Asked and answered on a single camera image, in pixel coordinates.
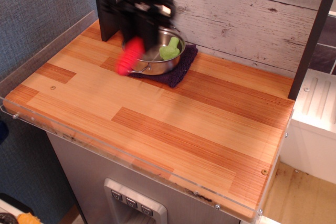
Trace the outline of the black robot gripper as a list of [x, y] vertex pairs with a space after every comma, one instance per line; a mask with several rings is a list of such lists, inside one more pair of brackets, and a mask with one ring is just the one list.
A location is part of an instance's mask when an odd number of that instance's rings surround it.
[[120, 29], [125, 47], [134, 38], [139, 38], [145, 51], [158, 44], [159, 26], [170, 27], [176, 13], [173, 0], [106, 0], [103, 6], [110, 12], [137, 15], [122, 16]]

